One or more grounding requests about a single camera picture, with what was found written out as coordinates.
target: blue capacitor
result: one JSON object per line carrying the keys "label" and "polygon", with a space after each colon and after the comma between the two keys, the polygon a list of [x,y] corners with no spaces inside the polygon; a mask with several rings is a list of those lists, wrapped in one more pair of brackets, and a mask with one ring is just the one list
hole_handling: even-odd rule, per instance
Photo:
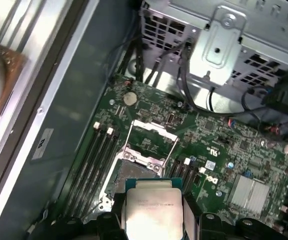
{"label": "blue capacitor", "polygon": [[234,168],[234,163],[233,162],[228,162],[227,164],[226,164],[226,166],[227,166],[227,168],[229,168],[229,169],[233,169]]}
{"label": "blue capacitor", "polygon": [[189,159],[190,159],[192,162],[195,162],[195,161],[196,161],[196,157],[195,157],[195,156],[190,156]]}
{"label": "blue capacitor", "polygon": [[250,178],[252,176],[251,170],[247,169],[246,172],[244,172],[244,177]]}

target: black cable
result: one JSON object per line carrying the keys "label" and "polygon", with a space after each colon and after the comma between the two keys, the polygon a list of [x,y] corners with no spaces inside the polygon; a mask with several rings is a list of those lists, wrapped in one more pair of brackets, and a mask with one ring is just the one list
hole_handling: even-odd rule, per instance
{"label": "black cable", "polygon": [[144,74],[144,57],[143,57],[143,40],[142,40],[142,23],[141,17],[139,17],[137,35],[139,36],[136,39],[136,74],[135,78],[139,82],[143,82]]}
{"label": "black cable", "polygon": [[128,66],[129,66],[130,60],[132,58],[135,46],[136,46],[136,44],[135,44],[135,41],[133,40],[130,43],[129,47],[127,48],[122,62],[118,66],[118,69],[116,71],[117,73],[122,74],[122,75],[124,75],[126,73],[126,70],[128,69]]}
{"label": "black cable", "polygon": [[212,105],[212,96],[213,96],[214,91],[215,91],[215,87],[212,86],[208,94],[208,107],[209,107],[209,110],[211,110],[212,112],[214,112],[213,105]]}
{"label": "black cable", "polygon": [[108,54],[105,56],[104,58],[104,61],[102,63],[102,68],[104,69],[104,73],[105,73],[105,80],[108,80],[109,79],[109,69],[108,69],[108,66],[109,66],[109,63],[110,63],[110,58],[112,57],[113,53],[115,51],[117,51],[119,48],[131,43],[132,41],[136,40],[137,38],[139,38],[140,36],[139,35],[136,35],[118,45],[116,45],[115,47],[113,47],[109,52]]}
{"label": "black cable", "polygon": [[150,72],[150,74],[148,75],[148,77],[146,78],[145,80],[145,84],[149,84],[150,81],[152,80],[154,74],[156,73],[156,71],[158,70],[159,68],[159,65],[160,65],[160,61],[167,55],[169,54],[174,54],[176,53],[177,51],[181,50],[181,48],[183,48],[184,44],[186,43],[186,41],[184,42],[181,42],[179,45],[169,49],[169,50],[166,50],[164,51],[159,57],[158,57],[158,60],[154,63],[154,66],[152,68],[152,71]]}
{"label": "black cable", "polygon": [[230,113],[221,113],[221,112],[212,112],[209,110],[205,110],[204,108],[197,106],[194,103],[194,100],[192,98],[192,95],[190,93],[189,87],[188,87],[188,82],[187,82],[187,69],[188,69],[188,65],[189,65],[189,49],[187,47],[185,47],[182,51],[182,58],[181,58],[181,65],[180,65],[180,76],[181,76],[181,80],[182,80],[182,87],[183,87],[183,91],[184,94],[187,98],[188,104],[191,105],[191,107],[199,112],[199,113],[204,113],[207,114],[208,116],[222,116],[222,117],[237,117],[237,116],[241,116],[241,115],[245,115],[245,114],[249,114],[249,113],[254,113],[257,111],[262,111],[264,109],[266,109],[265,106],[263,107],[258,107],[252,110],[247,110],[247,111],[242,111],[242,112],[230,112]]}
{"label": "black cable", "polygon": [[178,71],[177,71],[176,86],[177,86],[178,92],[179,92],[180,96],[182,97],[182,99],[185,102],[187,102],[187,99],[186,99],[185,95],[182,92],[183,87],[182,87],[182,83],[180,81],[180,76],[181,76],[181,67],[179,67]]}
{"label": "black cable", "polygon": [[[249,93],[250,91],[255,90],[255,89],[271,90],[272,88],[273,87],[271,87],[271,86],[253,86],[253,87],[250,87],[248,90],[246,90],[241,97],[241,105],[244,108],[244,110],[250,109],[246,103],[247,93]],[[265,129],[263,129],[263,127],[262,127],[262,120],[254,113],[251,113],[251,115],[257,121],[257,130],[260,132],[260,134],[262,135],[263,138],[265,138],[269,141],[272,141],[272,142],[288,144],[287,138],[283,138],[280,135],[275,135],[275,134],[272,134],[270,132],[265,131]]]}

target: silver heatsink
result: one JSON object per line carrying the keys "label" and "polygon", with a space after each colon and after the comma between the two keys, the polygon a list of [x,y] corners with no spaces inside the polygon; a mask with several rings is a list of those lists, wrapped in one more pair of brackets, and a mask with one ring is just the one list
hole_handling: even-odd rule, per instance
{"label": "silver heatsink", "polygon": [[252,213],[260,214],[269,190],[270,187],[263,183],[238,175],[228,197],[228,201]]}

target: cable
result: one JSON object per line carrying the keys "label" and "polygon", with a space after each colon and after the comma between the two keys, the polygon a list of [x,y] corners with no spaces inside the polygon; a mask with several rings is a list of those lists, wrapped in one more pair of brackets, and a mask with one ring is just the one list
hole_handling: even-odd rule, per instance
{"label": "cable", "polygon": [[215,91],[215,87],[212,86],[208,94],[208,107],[209,107],[209,110],[211,110],[212,112],[214,112],[213,105],[212,105],[212,96],[213,96],[214,91]]}
{"label": "cable", "polygon": [[109,79],[110,73],[109,73],[108,67],[109,67],[110,58],[112,57],[112,54],[113,54],[115,51],[117,51],[120,47],[123,47],[123,46],[131,43],[132,41],[136,40],[136,39],[139,38],[139,37],[140,37],[139,35],[136,35],[136,36],[134,36],[134,37],[132,37],[132,38],[130,38],[130,39],[128,39],[128,40],[126,40],[126,41],[118,44],[118,45],[116,45],[115,47],[113,47],[113,48],[108,52],[108,54],[105,56],[104,61],[103,61],[103,63],[102,63],[102,68],[103,68],[104,74],[105,74],[105,80],[108,80],[108,79]]}
{"label": "cable", "polygon": [[141,17],[138,21],[138,28],[137,28],[138,38],[136,39],[136,74],[135,78],[139,82],[143,82],[143,74],[144,74],[144,59],[143,59],[143,41],[142,41],[142,23]]}
{"label": "cable", "polygon": [[[243,95],[242,95],[242,97],[241,97],[241,105],[242,105],[242,107],[243,107],[243,109],[244,109],[245,111],[250,110],[250,108],[249,108],[248,105],[246,104],[246,95],[247,95],[250,91],[255,90],[255,89],[265,89],[265,90],[267,90],[267,89],[272,89],[272,87],[271,87],[271,86],[252,86],[252,87],[250,87],[249,89],[247,89],[247,90],[243,93]],[[258,124],[261,122],[261,119],[260,119],[256,114],[254,114],[253,112],[251,112],[250,115],[257,121]]]}
{"label": "cable", "polygon": [[252,110],[247,110],[247,111],[242,111],[242,112],[230,112],[230,113],[220,113],[220,112],[212,112],[209,110],[205,110],[204,108],[197,106],[194,103],[194,100],[192,98],[192,95],[190,93],[189,87],[188,87],[188,82],[187,82],[187,70],[188,70],[188,65],[189,65],[189,49],[187,47],[185,47],[182,51],[182,58],[181,58],[181,65],[180,65],[180,76],[181,76],[181,80],[182,80],[182,87],[183,87],[183,91],[184,94],[187,98],[188,104],[191,105],[191,107],[199,112],[199,113],[204,113],[207,114],[208,116],[222,116],[222,117],[237,117],[237,116],[241,116],[241,115],[245,115],[245,114],[249,114],[249,113],[254,113],[257,111],[261,111],[266,109],[265,106],[263,107],[258,107]]}
{"label": "cable", "polygon": [[128,66],[130,64],[130,60],[132,58],[134,49],[135,49],[135,42],[134,40],[130,43],[129,47],[126,50],[126,53],[123,57],[122,62],[118,66],[117,73],[124,75],[126,73],[126,70],[128,69]]}
{"label": "cable", "polygon": [[182,97],[182,99],[187,102],[187,99],[182,92],[183,87],[181,86],[180,75],[181,75],[181,68],[179,67],[178,71],[177,71],[177,77],[176,77],[176,86],[178,88],[178,92],[179,92],[180,96]]}
{"label": "cable", "polygon": [[181,42],[179,45],[177,45],[177,46],[175,46],[175,47],[173,47],[173,48],[171,48],[171,49],[169,49],[169,50],[164,51],[164,52],[157,58],[157,61],[155,61],[154,66],[153,66],[150,74],[148,75],[148,77],[147,77],[146,80],[145,80],[145,84],[149,84],[150,81],[152,80],[154,74],[156,73],[156,71],[157,71],[158,68],[159,68],[160,61],[161,61],[165,56],[167,56],[167,55],[169,55],[169,54],[174,54],[174,53],[176,53],[177,51],[179,51],[179,50],[184,46],[185,43],[186,43],[186,41]]}

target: gray wall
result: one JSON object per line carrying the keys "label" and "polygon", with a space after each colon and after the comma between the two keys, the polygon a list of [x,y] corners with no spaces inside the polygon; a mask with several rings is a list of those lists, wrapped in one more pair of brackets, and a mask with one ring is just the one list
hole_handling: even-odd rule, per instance
{"label": "gray wall", "polygon": [[[2,212],[0,240],[22,239],[46,203],[58,197],[105,87],[103,59],[127,39],[132,14],[127,0],[99,1]],[[46,128],[54,131],[45,153],[32,160]]]}

